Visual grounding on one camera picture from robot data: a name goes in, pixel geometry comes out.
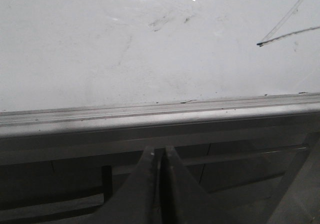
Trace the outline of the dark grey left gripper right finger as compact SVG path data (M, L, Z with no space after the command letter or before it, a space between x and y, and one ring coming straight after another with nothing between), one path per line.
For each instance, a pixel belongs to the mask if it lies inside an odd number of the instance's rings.
M159 197L164 224L238 223L209 197L172 146L165 148L161 158Z

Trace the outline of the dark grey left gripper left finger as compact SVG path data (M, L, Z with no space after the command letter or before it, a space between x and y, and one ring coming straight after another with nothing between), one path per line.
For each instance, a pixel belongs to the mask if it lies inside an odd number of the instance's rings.
M151 224L157 172L155 149L146 147L123 186L104 205L102 223Z

